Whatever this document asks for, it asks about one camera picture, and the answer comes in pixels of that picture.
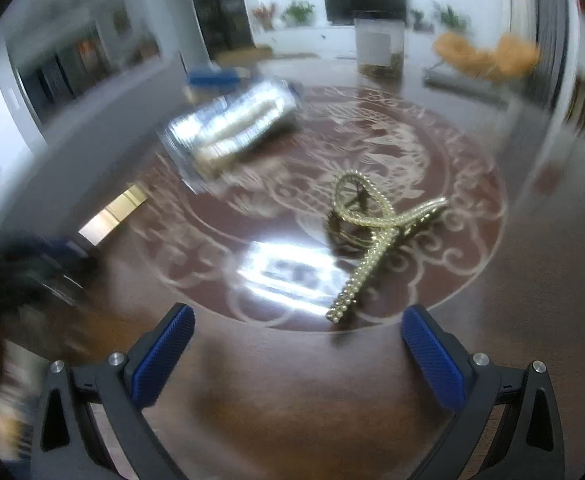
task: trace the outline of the brown tabletop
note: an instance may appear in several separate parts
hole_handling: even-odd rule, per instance
[[[578,478],[585,139],[515,100],[497,110],[430,91],[410,65],[395,88],[351,60],[262,69],[303,84],[297,128],[208,194],[192,194],[159,152],[140,174],[149,200],[109,241],[90,291],[111,313],[93,323],[101,357],[174,301],[195,308],[194,339],[144,412],[175,461],[202,480],[406,477],[448,419],[399,335],[402,311],[419,302],[471,353],[544,361],[567,478]],[[324,220],[335,176],[352,168],[397,211],[438,196],[451,208],[333,326],[324,313],[356,255],[333,253]],[[484,438],[478,455],[486,449]]]

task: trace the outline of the television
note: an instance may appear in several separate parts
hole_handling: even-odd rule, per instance
[[[325,0],[326,17],[333,25],[352,25],[358,10],[391,12],[406,22],[406,0]]]

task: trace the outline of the silver bolt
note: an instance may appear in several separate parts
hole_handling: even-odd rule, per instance
[[[55,361],[50,365],[50,371],[53,374],[58,374],[63,370],[63,361]]]
[[[474,354],[473,361],[478,366],[486,366],[488,363],[490,363],[489,357],[486,354],[481,354],[481,353]]]
[[[112,366],[117,366],[120,365],[121,363],[124,362],[126,358],[126,354],[123,352],[113,352],[108,356],[108,362],[112,365]]]
[[[543,374],[546,371],[546,365],[541,361],[533,361],[533,368],[538,374]]]

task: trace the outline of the blue textured pad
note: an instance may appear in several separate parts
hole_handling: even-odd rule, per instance
[[[466,401],[463,375],[418,311],[412,307],[404,312],[401,336],[439,404],[446,410],[461,410]]]
[[[184,305],[132,376],[132,402],[141,410],[157,402],[194,333],[194,311]]]

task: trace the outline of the gold beaded rope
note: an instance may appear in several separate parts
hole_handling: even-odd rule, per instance
[[[357,196],[349,201],[343,200],[343,191],[347,184],[356,184]],[[365,201],[367,194],[381,209],[381,216],[368,214]],[[359,202],[362,211],[351,209]],[[357,296],[364,284],[377,269],[387,251],[397,244],[398,240],[406,240],[414,235],[425,224],[431,222],[448,207],[444,197],[428,200],[423,204],[409,209],[405,213],[396,214],[391,202],[375,187],[370,179],[360,171],[346,171],[341,174],[333,188],[332,211],[329,213],[327,228],[332,235],[343,238],[351,245],[367,249],[364,257],[355,267],[350,279],[339,293],[326,318],[338,323],[348,308],[357,302]],[[362,238],[338,228],[339,222],[345,221],[356,226],[368,227],[370,238]]]

